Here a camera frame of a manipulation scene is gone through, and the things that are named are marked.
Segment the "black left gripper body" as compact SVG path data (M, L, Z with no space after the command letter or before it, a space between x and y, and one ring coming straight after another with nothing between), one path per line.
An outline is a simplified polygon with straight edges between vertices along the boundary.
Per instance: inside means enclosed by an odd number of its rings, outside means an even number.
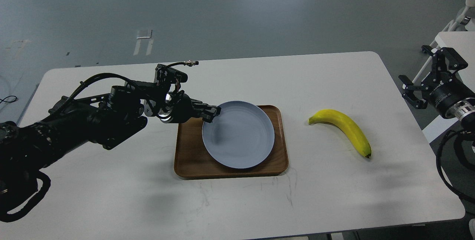
M185 123L190 118L200 117L203 105L202 101L190 98L186 93L168 93L160 109L160 120L163 123Z

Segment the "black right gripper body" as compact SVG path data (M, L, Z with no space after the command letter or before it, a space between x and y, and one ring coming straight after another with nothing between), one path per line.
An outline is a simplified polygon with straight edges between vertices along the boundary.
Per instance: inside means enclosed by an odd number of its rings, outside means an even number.
M455 78L436 83L424 96L444 119L464 119L475 111L474 92Z

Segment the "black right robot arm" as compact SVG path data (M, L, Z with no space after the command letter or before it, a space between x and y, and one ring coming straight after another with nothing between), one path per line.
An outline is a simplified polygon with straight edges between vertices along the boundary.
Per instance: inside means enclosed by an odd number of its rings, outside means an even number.
M420 85L414 84L406 75L399 75L403 83L402 98L415 109L426 109L431 105L442 118L456 118L461 123L463 130L452 132L457 136L453 148L461 164L473 171L474 164L465 157L462 142L474 141L475 94L456 77L468 63L451 47L435 49L423 45L421 49L430 56L431 71Z

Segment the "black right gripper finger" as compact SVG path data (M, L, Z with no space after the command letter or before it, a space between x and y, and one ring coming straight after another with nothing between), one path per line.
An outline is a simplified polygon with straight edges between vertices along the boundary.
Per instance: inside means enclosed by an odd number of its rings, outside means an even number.
M451 82L458 71L468 67L465 59L452 47L436 49L423 45L421 49L429 54L429 61L432 62L429 74L421 81L423 85Z
M415 95L415 92L425 92L429 88L423 84L415 85L406 75L398 75L398 78L403 84L402 98L404 98L407 103L412 105L415 109L426 109L428 102L424 98L418 98Z

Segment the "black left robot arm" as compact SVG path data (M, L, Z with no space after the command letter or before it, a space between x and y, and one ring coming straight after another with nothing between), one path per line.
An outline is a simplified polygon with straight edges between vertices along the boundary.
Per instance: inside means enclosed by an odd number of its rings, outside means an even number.
M212 123L221 107L192 99L181 90L188 75L175 66L178 63L158 64L153 82L96 74L63 96L43 120L26 127L1 123L1 221L26 216L51 186L41 169L86 142L111 150L144 129L149 117L172 124L191 118Z

